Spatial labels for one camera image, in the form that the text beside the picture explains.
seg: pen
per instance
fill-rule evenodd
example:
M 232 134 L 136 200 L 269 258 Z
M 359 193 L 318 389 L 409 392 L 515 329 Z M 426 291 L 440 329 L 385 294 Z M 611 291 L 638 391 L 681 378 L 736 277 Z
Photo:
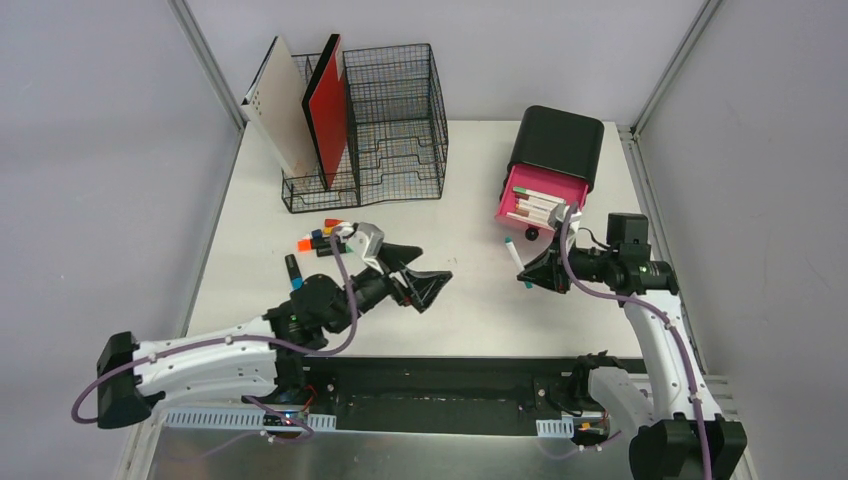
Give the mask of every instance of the pen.
M 303 277 L 300 275 L 300 268 L 297 266 L 297 259 L 294 258 L 294 255 L 286 255 L 286 270 L 289 272 L 292 290 L 297 290 L 303 286 Z
M 542 212 L 542 213 L 545 213 L 545 214 L 551 213 L 551 210 L 554 209 L 554 207 L 549 207 L 547 204 L 546 205 L 540 205 L 540 204 L 533 202 L 533 201 L 530 201 L 530 200 L 521 200 L 521 199 L 518 200 L 518 203 L 516 204 L 516 206 L 519 207 L 519 208 L 523 208 L 525 210 L 536 210 L 536 211 L 539 211 L 539 212 Z
M 506 212 L 506 216 L 510 217 L 510 218 L 515 218 L 517 220 L 521 220 L 522 222 L 529 223 L 530 225 L 536 225 L 538 227 L 542 227 L 542 228 L 546 228 L 548 230 L 551 230 L 551 226 L 548 225 L 547 221 L 539 220 L 536 217 L 525 217 L 525 216 L 521 216 L 521 215 L 519 215 L 517 213 L 513 213 L 513 212 Z
M 521 187 L 512 187 L 512 191 L 516 193 L 523 193 L 524 195 L 529 195 L 531 197 L 541 198 L 542 200 L 553 202 L 554 204 L 565 203 L 565 200 L 559 197 L 548 195 L 547 193 L 537 192 L 535 190 L 529 190 Z
M 524 271 L 524 264 L 521 262 L 521 257 L 518 256 L 518 250 L 515 249 L 515 244 L 512 243 L 512 238 L 506 237 L 506 249 L 509 251 L 509 256 L 512 257 L 512 261 L 515 262 L 515 265 L 518 267 L 518 271 Z M 533 288 L 533 284 L 530 282 L 524 282 L 524 286 L 527 288 Z

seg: white marker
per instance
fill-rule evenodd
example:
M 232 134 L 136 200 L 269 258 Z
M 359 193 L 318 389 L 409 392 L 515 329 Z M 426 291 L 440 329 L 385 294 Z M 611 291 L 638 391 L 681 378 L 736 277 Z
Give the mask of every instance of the white marker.
M 509 256 L 512 257 L 512 261 L 515 262 L 515 265 L 518 267 L 519 272 L 524 271 L 524 263 L 521 261 L 521 257 L 518 256 L 518 250 L 515 249 L 515 244 L 512 243 L 512 239 L 510 237 L 506 237 L 506 249 L 509 251 Z M 530 282 L 524 282 L 524 286 L 527 288 L 533 288 L 533 284 Z
M 554 207 L 549 207 L 548 205 L 540 205 L 536 202 L 532 202 L 529 200 L 518 200 L 516 204 L 519 208 L 523 208 L 525 210 L 536 210 L 542 213 L 551 213 Z
M 527 195 L 529 197 L 541 198 L 542 200 L 547 200 L 548 202 L 553 202 L 555 204 L 565 203 L 565 200 L 560 197 L 548 195 L 547 193 L 537 192 L 536 190 L 530 190 L 529 188 L 512 187 L 512 191 L 515 193 Z
M 519 220 L 521 222 L 524 222 L 526 224 L 533 225 L 535 227 L 544 228 L 545 230 L 553 230 L 553 228 L 551 228 L 551 226 L 548 225 L 548 223 L 545 220 L 540 220 L 540 219 L 537 219 L 536 217 L 528 217 L 528 216 L 519 215 L 519 214 L 513 213 L 513 212 L 506 212 L 506 216 L 509 217 L 509 218 L 514 218 L 514 219 Z
M 513 212 L 516 215 L 520 215 L 522 217 L 531 218 L 537 222 L 548 223 L 548 218 L 550 218 L 551 213 L 542 213 L 538 210 L 531 210 L 529 208 L 518 207 Z

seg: marker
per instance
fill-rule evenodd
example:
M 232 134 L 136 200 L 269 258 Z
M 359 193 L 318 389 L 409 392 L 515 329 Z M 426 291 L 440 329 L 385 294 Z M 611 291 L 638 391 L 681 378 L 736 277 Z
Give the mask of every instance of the marker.
M 547 200 L 543 200 L 543 199 L 537 198 L 537 197 L 531 197 L 530 195 L 527 195 L 527 194 L 524 194 L 524 193 L 516 193 L 515 198 L 516 198 L 516 200 L 515 200 L 516 202 L 520 202 L 520 201 L 524 200 L 524 201 L 530 202 L 534 205 L 539 205 L 540 207 L 549 208 L 551 210 L 553 210 L 558 205 L 554 202 L 549 202 Z
M 510 217 L 510 218 L 514 218 L 516 220 L 520 220 L 524 223 L 528 223 L 528 224 L 536 226 L 536 227 L 541 227 L 541 228 L 544 228 L 546 230 L 552 230 L 550 225 L 548 225 L 546 222 L 543 222 L 541 220 L 537 220 L 536 217 L 522 217 L 521 215 L 518 215 L 517 213 L 512 213 L 512 212 L 506 212 L 506 216 Z
M 551 213 L 551 210 L 553 210 L 553 208 L 551 207 L 539 205 L 538 203 L 534 203 L 528 200 L 519 200 L 515 206 L 523 208 L 525 210 L 533 210 L 544 214 Z
M 548 195 L 547 193 L 537 192 L 535 190 L 528 190 L 526 188 L 521 187 L 512 187 L 512 191 L 516 193 L 523 193 L 525 195 L 529 195 L 531 197 L 541 198 L 542 200 L 547 200 L 549 202 L 553 202 L 557 205 L 560 203 L 565 203 L 565 200 L 555 197 L 553 195 Z
M 292 290 L 297 290 L 303 286 L 303 277 L 300 275 L 300 268 L 297 266 L 297 259 L 294 255 L 286 255 L 286 270 L 289 272 L 289 280 L 292 282 Z
M 514 213 L 516 213 L 517 215 L 521 215 L 522 217 L 532 218 L 536 221 L 544 222 L 544 223 L 548 223 L 548 218 L 551 215 L 550 213 L 542 213 L 542 212 L 537 212 L 535 210 L 525 210 L 523 208 L 515 209 Z
M 524 271 L 524 263 L 521 262 L 521 257 L 518 256 L 518 250 L 515 249 L 515 244 L 512 243 L 512 238 L 506 237 L 506 249 L 509 251 L 509 256 L 512 257 L 512 261 L 515 262 L 515 265 L 518 267 L 518 271 Z M 533 288 L 533 284 L 530 282 L 524 282 L 524 286 L 527 288 Z
M 321 238 L 305 238 L 299 242 L 297 242 L 297 251 L 298 252 L 308 252 L 310 250 L 317 250 L 321 247 L 329 247 L 330 241 L 324 237 Z
M 339 253 L 344 255 L 345 253 L 350 253 L 352 251 L 353 250 L 351 250 L 350 247 L 345 245 L 345 248 L 340 250 Z M 330 248 L 330 244 L 328 243 L 326 247 L 320 247 L 315 249 L 315 254 L 319 257 L 329 257 L 333 254 L 333 249 Z

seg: red folder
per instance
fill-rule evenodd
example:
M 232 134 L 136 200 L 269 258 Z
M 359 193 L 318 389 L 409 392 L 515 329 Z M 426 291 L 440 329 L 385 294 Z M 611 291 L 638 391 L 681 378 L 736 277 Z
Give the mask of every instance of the red folder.
M 330 35 L 303 96 L 303 113 L 318 153 L 324 186 L 333 185 L 347 144 L 347 102 L 341 37 Z

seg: black mount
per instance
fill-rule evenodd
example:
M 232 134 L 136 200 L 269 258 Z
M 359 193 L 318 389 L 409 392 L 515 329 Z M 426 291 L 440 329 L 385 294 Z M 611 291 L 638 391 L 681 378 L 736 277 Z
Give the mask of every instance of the black mount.
M 548 248 L 518 274 L 521 282 L 566 293 L 571 287 L 562 265 L 560 235 L 557 223 Z M 577 248 L 568 252 L 574 275 L 587 282 L 602 282 L 619 295 L 644 295 L 647 290 L 668 290 L 677 295 L 679 288 L 674 271 L 667 262 L 651 260 L 648 243 L 648 219 L 641 214 L 611 213 L 607 218 L 609 249 Z
M 383 272 L 367 268 L 351 277 L 359 314 L 362 315 L 386 297 L 400 306 L 411 306 L 423 313 L 442 287 L 453 277 L 448 271 L 416 272 L 406 265 L 422 254 L 418 247 L 383 243 L 377 260 Z M 393 277 L 397 274 L 403 282 Z M 341 333 L 350 326 L 347 294 L 326 275 L 312 275 L 303 286 L 291 293 L 291 298 L 263 315 L 271 323 L 277 338 L 311 350 L 327 346 L 324 330 Z M 287 349 L 277 351 L 277 384 L 280 391 L 299 390 L 306 383 L 303 375 L 303 354 Z
M 716 417 L 704 422 L 713 478 L 729 480 L 748 446 L 748 436 L 741 423 Z M 698 426 L 682 415 L 640 428 L 630 441 L 629 457 L 634 480 L 704 478 Z
M 589 395 L 589 373 L 598 367 L 617 367 L 624 364 L 616 357 L 607 355 L 606 350 L 598 354 L 577 357 L 574 368 L 562 388 L 552 389 L 548 397 L 560 410 L 579 417 L 583 412 L 603 412 L 604 407 Z

